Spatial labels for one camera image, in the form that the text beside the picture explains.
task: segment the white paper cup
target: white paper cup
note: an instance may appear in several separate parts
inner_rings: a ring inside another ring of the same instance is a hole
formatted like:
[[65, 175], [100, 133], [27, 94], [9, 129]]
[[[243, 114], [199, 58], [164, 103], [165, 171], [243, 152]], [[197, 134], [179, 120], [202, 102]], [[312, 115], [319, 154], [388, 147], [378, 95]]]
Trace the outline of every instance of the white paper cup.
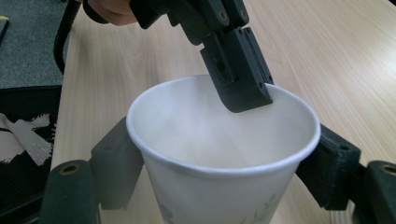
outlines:
[[210, 76], [183, 77], [138, 96], [127, 128], [140, 148], [164, 223], [269, 223], [300, 161], [318, 144], [314, 111], [273, 85], [274, 100], [242, 113]]

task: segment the gray carpet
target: gray carpet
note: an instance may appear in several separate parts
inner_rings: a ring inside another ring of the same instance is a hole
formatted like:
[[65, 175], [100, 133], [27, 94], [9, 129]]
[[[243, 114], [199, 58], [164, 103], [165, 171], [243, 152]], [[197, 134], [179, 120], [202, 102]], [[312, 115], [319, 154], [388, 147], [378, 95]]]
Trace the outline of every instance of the gray carpet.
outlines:
[[66, 3], [61, 0], [0, 0], [10, 24], [0, 45], [0, 89], [60, 85], [52, 56]]

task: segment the black rubber knob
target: black rubber knob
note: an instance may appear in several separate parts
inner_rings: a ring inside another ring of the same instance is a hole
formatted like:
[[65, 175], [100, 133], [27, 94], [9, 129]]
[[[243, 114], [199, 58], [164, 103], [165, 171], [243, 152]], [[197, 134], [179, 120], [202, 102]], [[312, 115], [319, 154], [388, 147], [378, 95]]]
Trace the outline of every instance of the black rubber knob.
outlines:
[[84, 0], [82, 2], [82, 7], [84, 8], [85, 13], [87, 14], [87, 16], [89, 18], [91, 18], [91, 20], [96, 21], [97, 23], [101, 23], [101, 24], [107, 24], [108, 21], [103, 19], [99, 14], [97, 14], [95, 12], [95, 10], [93, 10], [90, 6], [90, 4], [88, 4], [88, 0]]

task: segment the wooden table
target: wooden table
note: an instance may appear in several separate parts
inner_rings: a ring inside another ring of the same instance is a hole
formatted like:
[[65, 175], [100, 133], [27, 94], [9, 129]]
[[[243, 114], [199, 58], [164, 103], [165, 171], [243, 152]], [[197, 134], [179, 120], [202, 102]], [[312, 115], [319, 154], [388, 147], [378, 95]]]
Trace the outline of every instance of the wooden table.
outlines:
[[[396, 162], [396, 7], [388, 0], [247, 0], [276, 85], [304, 98], [320, 121], [362, 150], [361, 162]], [[52, 166], [88, 160], [134, 98], [166, 80], [207, 74], [180, 27], [162, 17], [100, 25], [80, 11], [71, 32]], [[144, 170], [127, 211], [103, 223], [162, 223]], [[272, 223], [326, 224], [294, 177]]]

